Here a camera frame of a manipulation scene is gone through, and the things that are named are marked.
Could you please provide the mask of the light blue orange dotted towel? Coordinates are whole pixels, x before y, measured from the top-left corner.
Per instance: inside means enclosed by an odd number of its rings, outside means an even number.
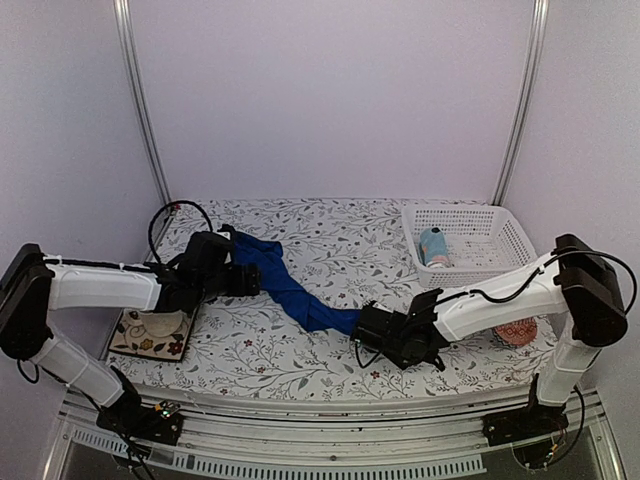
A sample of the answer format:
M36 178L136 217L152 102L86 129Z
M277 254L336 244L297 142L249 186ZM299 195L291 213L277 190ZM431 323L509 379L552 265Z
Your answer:
M438 227L425 229L419 240L420 259L428 268L448 268L450 259L443 232Z

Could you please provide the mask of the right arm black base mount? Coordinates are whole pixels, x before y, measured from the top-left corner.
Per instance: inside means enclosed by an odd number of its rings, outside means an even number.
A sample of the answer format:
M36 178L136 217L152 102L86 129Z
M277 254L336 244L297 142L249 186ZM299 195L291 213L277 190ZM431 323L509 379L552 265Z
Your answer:
M534 381L524 407L482 417L482 434L490 446L498 446L560 432L569 425L564 409L564 404L541 405L537 398L537 381Z

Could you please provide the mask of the dark blue towel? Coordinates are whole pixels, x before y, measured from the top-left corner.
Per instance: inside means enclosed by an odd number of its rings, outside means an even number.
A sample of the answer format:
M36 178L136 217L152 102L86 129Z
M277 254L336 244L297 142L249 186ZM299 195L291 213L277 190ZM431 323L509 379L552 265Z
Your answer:
M322 303L290 274L283 261L280 242L264 241L237 232L234 240L236 263L255 264L260 271L261 290L282 307L306 332L335 330L350 336L360 319L360 309L336 309Z

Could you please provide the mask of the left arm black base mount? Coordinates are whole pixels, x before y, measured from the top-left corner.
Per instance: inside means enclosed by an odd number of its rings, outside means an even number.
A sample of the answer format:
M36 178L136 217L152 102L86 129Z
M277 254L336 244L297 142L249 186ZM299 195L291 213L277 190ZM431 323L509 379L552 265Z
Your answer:
M118 369L112 370L121 381L123 394L111 406L99 409L96 425L127 438L176 446L184 422L181 405L163 400L154 406L144 406L133 384Z

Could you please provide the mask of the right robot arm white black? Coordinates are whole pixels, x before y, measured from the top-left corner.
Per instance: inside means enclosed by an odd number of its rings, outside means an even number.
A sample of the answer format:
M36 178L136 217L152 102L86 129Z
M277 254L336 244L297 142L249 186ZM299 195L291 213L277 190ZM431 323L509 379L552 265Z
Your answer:
M534 398L517 415L517 427L537 436L552 424L600 351L628 331L632 301L622 298L621 259L591 249L573 234L532 263L468 286L436 288L415 296L407 312L371 302L351 333L401 369L431 364L442 369L442 349L478 332L538 316L559 315L565 324L551 359L535 382Z

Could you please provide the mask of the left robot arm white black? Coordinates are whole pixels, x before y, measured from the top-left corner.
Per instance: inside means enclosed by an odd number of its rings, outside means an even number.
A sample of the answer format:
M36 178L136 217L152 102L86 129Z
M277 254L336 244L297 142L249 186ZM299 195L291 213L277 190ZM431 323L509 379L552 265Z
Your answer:
M199 307L219 296L255 296L260 273L241 265L235 232L197 232L184 253L166 264L67 260L21 247L1 279L1 350L30 361L76 387L108 410L128 434L148 426L137 392L113 370L47 324L50 312L68 308L121 308L144 326L172 335Z

